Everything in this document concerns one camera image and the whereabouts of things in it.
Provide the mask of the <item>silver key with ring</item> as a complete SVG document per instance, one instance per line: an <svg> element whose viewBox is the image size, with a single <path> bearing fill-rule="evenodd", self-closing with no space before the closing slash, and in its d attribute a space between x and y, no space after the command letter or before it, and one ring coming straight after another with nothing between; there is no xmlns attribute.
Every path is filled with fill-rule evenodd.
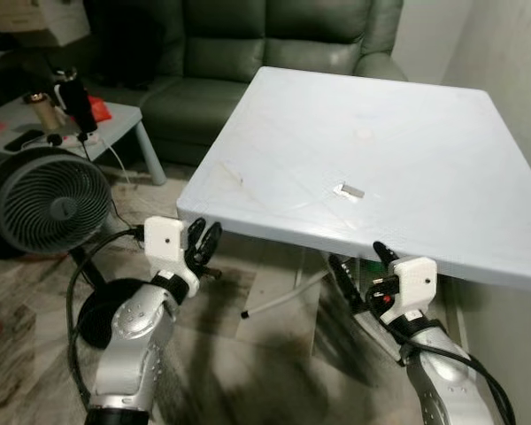
<svg viewBox="0 0 531 425"><path fill-rule="evenodd" d="M337 185L333 187L333 192L338 196L342 196L343 198L348 199L348 201L351 202L358 201L359 199L362 199L365 195L362 190L350 186L348 185L348 183L345 182L337 183Z"/></svg>

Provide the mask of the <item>white table leg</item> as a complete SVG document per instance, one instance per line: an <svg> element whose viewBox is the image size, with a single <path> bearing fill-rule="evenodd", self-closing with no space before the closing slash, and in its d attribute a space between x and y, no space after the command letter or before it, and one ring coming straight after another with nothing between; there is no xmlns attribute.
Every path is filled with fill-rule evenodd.
<svg viewBox="0 0 531 425"><path fill-rule="evenodd" d="M315 283L318 283L319 281L325 279L328 274L329 271L321 270L318 273L314 273L314 275L311 275L309 279L299 284L299 286L297 286L296 288L291 289L291 291L289 292L286 292L286 294L278 296L273 300L266 301L266 303L262 304L261 306L253 307L250 309L244 309L244 311L242 311L240 314L241 319L249 319L249 317L252 315L260 314L264 311L268 311L268 309L281 306L282 304L287 303L287 301L296 298L299 295L302 295L302 292L305 292L307 289L313 287Z"/></svg>

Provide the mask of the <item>grey low side table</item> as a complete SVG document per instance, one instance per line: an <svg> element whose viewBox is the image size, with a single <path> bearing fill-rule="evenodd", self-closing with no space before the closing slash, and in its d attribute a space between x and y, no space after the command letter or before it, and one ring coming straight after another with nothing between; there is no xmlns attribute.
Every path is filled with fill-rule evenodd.
<svg viewBox="0 0 531 425"><path fill-rule="evenodd" d="M147 162L152 182L157 186L164 185L167 175L142 124L141 110L135 106L112 102L107 103L107 109L112 117L99 122L98 130L84 145L79 145L76 141L75 131L78 127L74 122L67 122L67 125L60 129L60 134L64 137L63 149L79 157L97 159L106 154L109 147L121 138L134 136L144 161ZM6 150L5 146L30 130L42 130L42 122L30 105L21 100L14 100L0 106L0 159L11 157L14 152Z"/></svg>

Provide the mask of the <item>black round floor fan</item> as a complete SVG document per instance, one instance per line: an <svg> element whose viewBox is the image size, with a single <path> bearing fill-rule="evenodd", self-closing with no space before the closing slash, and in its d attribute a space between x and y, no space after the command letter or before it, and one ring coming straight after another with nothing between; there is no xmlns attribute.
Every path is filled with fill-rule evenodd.
<svg viewBox="0 0 531 425"><path fill-rule="evenodd" d="M93 289L78 315L84 343L103 351L111 316L127 300L108 283L84 244L111 215L111 185L95 163L59 147L31 147L0 159L0 259L68 254Z"/></svg>

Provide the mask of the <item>red packet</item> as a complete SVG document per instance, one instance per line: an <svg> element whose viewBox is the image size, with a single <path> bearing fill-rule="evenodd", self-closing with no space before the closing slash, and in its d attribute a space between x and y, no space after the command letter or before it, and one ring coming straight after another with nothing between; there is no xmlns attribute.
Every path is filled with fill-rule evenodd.
<svg viewBox="0 0 531 425"><path fill-rule="evenodd" d="M112 119L111 110L109 110L106 102L99 97L87 96L90 102L90 110L95 122L104 122Z"/></svg>

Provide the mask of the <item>black bottle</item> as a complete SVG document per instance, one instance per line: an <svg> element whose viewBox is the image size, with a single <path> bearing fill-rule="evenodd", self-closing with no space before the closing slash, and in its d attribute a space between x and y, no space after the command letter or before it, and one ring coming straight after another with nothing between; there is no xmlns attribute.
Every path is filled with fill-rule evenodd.
<svg viewBox="0 0 531 425"><path fill-rule="evenodd" d="M71 116L79 127L78 138L81 142L88 140L93 131L98 129L96 119L93 117L92 105L89 93L84 88L83 82L78 77L78 70L70 68L52 69L54 77L54 89L60 109Z"/></svg>

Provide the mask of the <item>dark green leather sofa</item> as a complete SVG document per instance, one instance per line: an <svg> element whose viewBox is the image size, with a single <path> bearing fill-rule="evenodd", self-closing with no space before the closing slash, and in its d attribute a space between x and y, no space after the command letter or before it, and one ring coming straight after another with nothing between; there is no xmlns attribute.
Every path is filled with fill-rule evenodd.
<svg viewBox="0 0 531 425"><path fill-rule="evenodd" d="M98 15L99 73L93 96L136 106L153 149L165 163L196 166L218 137L261 67L404 79L392 58L404 0L91 0ZM121 7L160 29L148 48L158 60L139 88L111 82L112 23Z"/></svg>

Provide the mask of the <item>brown roll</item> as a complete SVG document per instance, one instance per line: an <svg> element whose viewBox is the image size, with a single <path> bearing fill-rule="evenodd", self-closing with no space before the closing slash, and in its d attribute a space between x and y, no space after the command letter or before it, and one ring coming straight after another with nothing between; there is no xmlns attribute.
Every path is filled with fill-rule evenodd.
<svg viewBox="0 0 531 425"><path fill-rule="evenodd" d="M52 102L51 97L44 92L34 92L27 94L24 101L31 106L36 118L42 124L43 131L46 133L56 133L57 130L62 129L64 124L62 118L58 117L57 111Z"/></svg>

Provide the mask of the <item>black phone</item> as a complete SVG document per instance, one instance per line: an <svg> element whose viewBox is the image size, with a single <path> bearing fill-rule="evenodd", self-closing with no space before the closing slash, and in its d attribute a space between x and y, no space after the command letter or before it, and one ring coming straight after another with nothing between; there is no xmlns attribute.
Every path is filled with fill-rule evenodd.
<svg viewBox="0 0 531 425"><path fill-rule="evenodd" d="M8 142L4 146L4 150L7 152L19 152L31 142L39 141L40 138L45 136L46 134L42 130L30 129L24 131L24 133L15 137L13 141Z"/></svg>

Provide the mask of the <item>cardboard box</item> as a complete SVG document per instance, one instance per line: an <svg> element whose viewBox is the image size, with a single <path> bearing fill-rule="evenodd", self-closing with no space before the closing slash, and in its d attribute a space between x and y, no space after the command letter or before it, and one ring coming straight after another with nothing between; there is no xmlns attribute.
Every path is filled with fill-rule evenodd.
<svg viewBox="0 0 531 425"><path fill-rule="evenodd" d="M82 0L0 0L0 33L26 46L65 46L91 29Z"/></svg>

